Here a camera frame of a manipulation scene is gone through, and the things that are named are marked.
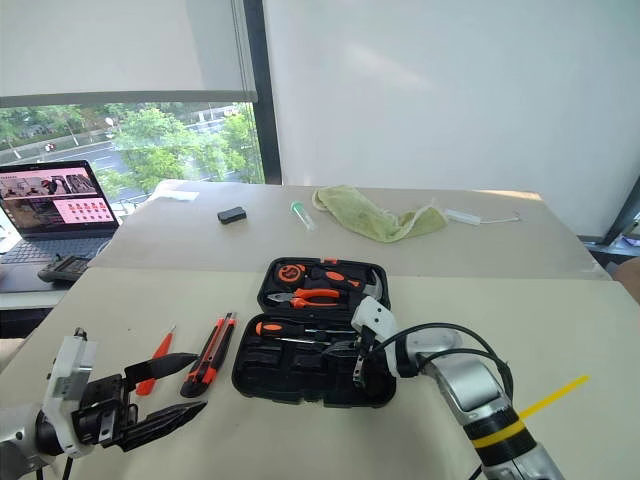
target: green towel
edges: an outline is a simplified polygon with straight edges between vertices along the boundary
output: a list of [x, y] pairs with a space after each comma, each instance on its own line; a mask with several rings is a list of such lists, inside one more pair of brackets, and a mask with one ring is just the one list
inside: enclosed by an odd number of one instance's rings
[[447, 224], [447, 218], [431, 205], [396, 216], [348, 185], [319, 188], [312, 200], [317, 209], [329, 210], [343, 227], [383, 243], [431, 233]]

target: black tool case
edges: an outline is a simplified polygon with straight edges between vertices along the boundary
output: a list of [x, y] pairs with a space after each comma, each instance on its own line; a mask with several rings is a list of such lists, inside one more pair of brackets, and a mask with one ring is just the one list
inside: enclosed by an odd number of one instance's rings
[[[287, 265], [303, 266], [303, 278], [297, 283], [283, 283], [278, 278], [278, 272]], [[285, 342], [256, 333], [260, 322], [263, 325], [278, 322], [298, 328], [303, 325], [305, 329], [353, 332], [351, 318], [364, 294], [357, 289], [337, 287], [335, 281], [329, 284], [323, 272], [339, 272], [354, 283], [364, 282], [362, 285], [366, 285], [374, 282], [373, 271], [382, 284], [378, 301], [390, 308], [387, 276], [379, 265], [300, 257], [274, 260], [258, 293], [258, 303], [264, 313], [249, 321], [240, 341], [232, 374], [236, 389], [248, 397], [262, 397], [284, 403], [323, 400], [324, 405], [329, 407], [381, 407], [391, 400], [395, 394], [396, 381], [387, 369], [384, 355], [365, 362], [366, 388], [361, 389], [355, 387], [352, 378], [355, 356], [328, 357], [322, 354], [326, 345]], [[298, 309], [287, 301], [278, 303], [267, 298], [274, 293], [294, 292], [296, 288], [332, 288], [344, 294], [337, 300], [337, 306], [305, 306]], [[329, 303], [336, 300], [314, 298], [309, 301]], [[352, 341], [356, 335], [317, 332], [305, 333], [297, 338], [334, 343]]]

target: laptop screen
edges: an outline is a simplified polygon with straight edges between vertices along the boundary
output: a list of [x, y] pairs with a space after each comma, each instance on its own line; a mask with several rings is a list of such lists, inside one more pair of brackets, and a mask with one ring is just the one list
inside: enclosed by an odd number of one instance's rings
[[118, 226], [85, 161], [0, 167], [0, 206], [22, 236]]

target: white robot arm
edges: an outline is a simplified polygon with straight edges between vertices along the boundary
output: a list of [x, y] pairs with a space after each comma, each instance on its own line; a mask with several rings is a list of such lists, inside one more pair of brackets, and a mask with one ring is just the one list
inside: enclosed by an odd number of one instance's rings
[[171, 405], [138, 421], [138, 407], [129, 401], [136, 384], [176, 373], [198, 356], [172, 353], [130, 365], [124, 377], [115, 374], [89, 382], [96, 348], [97, 343], [78, 328], [64, 338], [42, 405], [0, 408], [0, 480], [39, 471], [57, 455], [82, 457], [95, 445], [132, 450], [168, 435], [206, 405]]
[[[354, 383], [364, 387], [366, 356], [373, 340], [385, 342], [398, 333], [393, 314], [366, 297], [351, 321], [360, 334]], [[513, 409], [491, 371], [447, 328], [402, 335], [384, 348], [389, 371], [396, 377], [420, 373], [433, 378], [458, 423], [473, 444], [489, 480], [563, 480], [544, 447], [537, 443]]]

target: tool handle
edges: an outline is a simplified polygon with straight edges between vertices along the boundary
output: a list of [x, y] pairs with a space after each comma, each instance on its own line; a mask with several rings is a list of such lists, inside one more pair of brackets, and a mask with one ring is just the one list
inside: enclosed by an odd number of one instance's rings
[[324, 280], [332, 287], [342, 290], [362, 291], [365, 286], [364, 282], [358, 278], [347, 277], [340, 272], [329, 270], [326, 267], [314, 267], [311, 270], [310, 277], [314, 280]]
[[296, 299], [315, 298], [315, 297], [340, 298], [340, 292], [338, 290], [333, 290], [331, 288], [312, 288], [312, 289], [298, 288], [293, 293], [293, 296], [294, 298], [292, 299], [292, 301]]
[[227, 356], [227, 350], [229, 350], [229, 343], [231, 343], [231, 335], [233, 334], [233, 328], [236, 326], [235, 319], [229, 320], [227, 324], [227, 328], [222, 335], [222, 339], [220, 340], [220, 345], [218, 345], [218, 350], [213, 355], [213, 360], [211, 361], [211, 366], [217, 371], [220, 370], [222, 364], [224, 363], [224, 359]]
[[[173, 333], [168, 333], [162, 343], [158, 347], [158, 349], [153, 354], [151, 358], [164, 357], [169, 352], [169, 345], [171, 345], [171, 339], [173, 338]], [[145, 380], [144, 382], [140, 382], [136, 387], [136, 394], [144, 396], [149, 395], [153, 390], [154, 385], [156, 384], [155, 378], [150, 378], [149, 380]]]
[[198, 377], [200, 376], [198, 374], [201, 372], [202, 368], [208, 367], [208, 365], [211, 363], [211, 358], [210, 358], [211, 351], [213, 350], [213, 346], [215, 345], [216, 340], [218, 339], [218, 335], [220, 335], [223, 324], [224, 324], [224, 318], [219, 318], [218, 322], [213, 327], [213, 330], [211, 331], [211, 335], [209, 335], [207, 343], [204, 345], [204, 348], [202, 349], [202, 353], [198, 357], [198, 360], [193, 362], [193, 366], [191, 367], [191, 370], [189, 370], [189, 373], [187, 374], [187, 378], [185, 378], [184, 380], [185, 383], [197, 382]]
[[277, 322], [260, 322], [256, 325], [256, 333], [261, 337], [302, 337], [304, 325], [288, 325]]
[[308, 302], [304, 298], [292, 298], [291, 306], [293, 308], [304, 308], [304, 307], [337, 307], [337, 303], [316, 303], [316, 302]]

